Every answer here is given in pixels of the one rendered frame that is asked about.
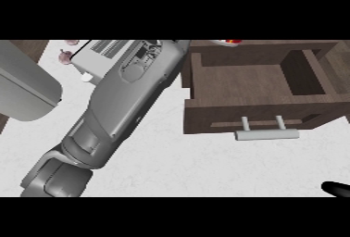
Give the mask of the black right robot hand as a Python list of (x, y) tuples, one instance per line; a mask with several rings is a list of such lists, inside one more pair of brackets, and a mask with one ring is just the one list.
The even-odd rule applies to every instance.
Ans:
[(350, 185), (347, 184), (325, 181), (322, 183), (322, 190), (336, 197), (350, 197)]

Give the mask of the brown wooden drawer front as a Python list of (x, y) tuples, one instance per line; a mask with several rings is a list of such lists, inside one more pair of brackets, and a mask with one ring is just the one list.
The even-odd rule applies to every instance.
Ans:
[(350, 94), (255, 97), (206, 97), (184, 100), (183, 133), (220, 133), (277, 128), (280, 116), (289, 129), (311, 130), (350, 115)]

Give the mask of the brown wooden drawer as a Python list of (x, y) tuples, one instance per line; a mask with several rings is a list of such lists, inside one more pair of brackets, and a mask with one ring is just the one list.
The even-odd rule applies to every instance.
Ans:
[(311, 50), (254, 50), (252, 54), (192, 52), (183, 69), (192, 99), (295, 97), (335, 94)]
[(184, 100), (183, 133), (220, 133), (277, 128), (280, 116), (289, 129), (311, 130), (350, 115), (350, 94), (255, 97), (206, 97)]

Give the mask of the red and yellow can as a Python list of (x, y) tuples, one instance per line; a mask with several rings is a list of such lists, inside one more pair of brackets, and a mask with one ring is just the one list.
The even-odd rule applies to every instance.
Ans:
[(218, 45), (234, 47), (242, 43), (242, 40), (212, 40), (212, 42)]

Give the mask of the grey rounded appliance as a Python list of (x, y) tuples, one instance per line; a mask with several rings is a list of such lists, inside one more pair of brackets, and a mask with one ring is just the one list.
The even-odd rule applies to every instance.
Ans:
[(0, 113), (32, 121), (56, 107), (62, 93), (62, 85), (37, 62), (8, 40), (0, 40)]

